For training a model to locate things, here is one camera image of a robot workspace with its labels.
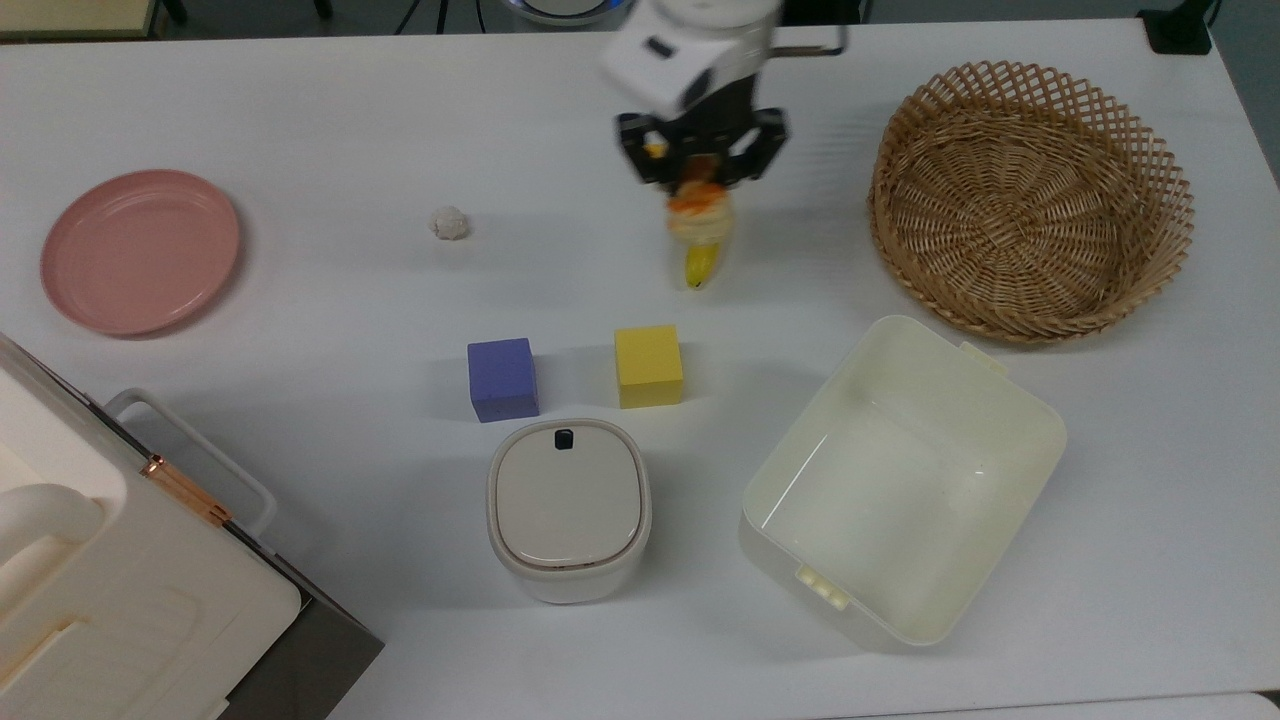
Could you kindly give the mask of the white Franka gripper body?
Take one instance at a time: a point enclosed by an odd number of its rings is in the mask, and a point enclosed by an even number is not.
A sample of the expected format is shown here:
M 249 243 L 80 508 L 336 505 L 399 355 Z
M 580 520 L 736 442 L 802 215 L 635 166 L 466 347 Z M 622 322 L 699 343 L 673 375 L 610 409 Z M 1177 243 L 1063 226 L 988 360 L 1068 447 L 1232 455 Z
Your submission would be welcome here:
M 756 127 L 755 85 L 776 26 L 726 32 L 628 22 L 602 56 L 609 79 L 677 138 L 730 138 Z

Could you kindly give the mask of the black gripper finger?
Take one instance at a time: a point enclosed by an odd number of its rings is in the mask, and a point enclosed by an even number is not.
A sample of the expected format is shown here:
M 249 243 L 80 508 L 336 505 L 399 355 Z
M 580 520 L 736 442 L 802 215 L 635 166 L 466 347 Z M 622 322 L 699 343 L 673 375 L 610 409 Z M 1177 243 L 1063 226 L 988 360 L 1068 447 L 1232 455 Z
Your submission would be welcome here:
M 731 142 L 724 146 L 722 183 L 735 187 L 760 179 L 787 141 L 788 114 L 785 109 L 755 110 L 748 126 L 732 135 Z
M 681 120 L 626 111 L 614 117 L 614 131 L 622 154 L 643 184 L 676 191 L 678 169 L 668 155 L 672 143 L 684 141 L 685 124 Z

